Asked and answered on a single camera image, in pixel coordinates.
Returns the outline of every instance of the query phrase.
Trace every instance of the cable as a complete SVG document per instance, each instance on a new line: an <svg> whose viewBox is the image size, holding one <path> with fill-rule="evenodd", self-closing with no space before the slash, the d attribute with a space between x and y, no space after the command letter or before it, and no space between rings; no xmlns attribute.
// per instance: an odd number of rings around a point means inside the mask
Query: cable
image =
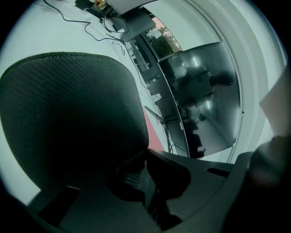
<svg viewBox="0 0 291 233"><path fill-rule="evenodd" d="M62 16L62 18L63 18L64 21L67 21L67 22L77 22L77 23L87 23L87 25L84 27L84 30L85 30L86 33L88 33L90 36L92 36L96 41L113 40L113 41L119 41L120 43L124 44L124 42L123 42L122 40L120 40L120 39L118 39L118 38L115 38L115 37L114 37L114 39L113 39L113 38L103 38L103 39L101 39L101 40L96 39L96 38L95 38L95 37L94 37L90 32L88 32L88 31L86 30L86 27L87 27L89 24L91 24L91 22L88 22L88 21L81 21L81 20L67 20L67 19L64 18L63 13L62 13L59 9L57 9L57 8L54 7L53 5L49 4L46 0L44 0L44 3L47 4L47 5L49 5L51 8L55 9L56 11L58 11L58 12L60 13L60 15Z"/></svg>
<svg viewBox="0 0 291 233"><path fill-rule="evenodd" d="M167 146L168 146L168 148L169 148L168 138L170 138L170 132L169 132L169 130L168 130L168 132L166 131L166 127L164 126L164 124L162 124L162 126L163 126L163 128L164 128L164 130L165 130L166 140L167 140Z"/></svg>
<svg viewBox="0 0 291 233"><path fill-rule="evenodd" d="M123 54L123 56L125 55L125 50L122 48L122 45L121 44L119 44L119 43L117 43L117 42L115 42L115 41L113 41L112 42L114 45L120 45L120 47L121 47L121 51L122 51L122 54Z"/></svg>
<svg viewBox="0 0 291 233"><path fill-rule="evenodd" d="M173 144L173 145L171 145L171 148L170 148L170 153L171 153L171 151L173 150L173 146L180 148L182 151L185 151L185 150L183 150L181 147L179 147L179 146L177 146L177 145Z"/></svg>
<svg viewBox="0 0 291 233"><path fill-rule="evenodd" d="M126 17L126 20L125 20L125 28L126 28L126 32L119 32L119 31L112 31L112 30L110 30L110 29L108 29L108 27L105 25L105 20L106 20L106 18L108 19L108 17L107 17L107 13L108 13L108 11L109 11L109 9L107 10L107 12L105 13L105 15L104 15L104 18L103 18L103 21L102 21L102 25L103 25L103 27L108 31L108 32L115 32L115 33L120 33L120 34L127 34L128 32L129 32L129 30L128 30L128 25L127 25L127 23L128 23L128 16Z"/></svg>

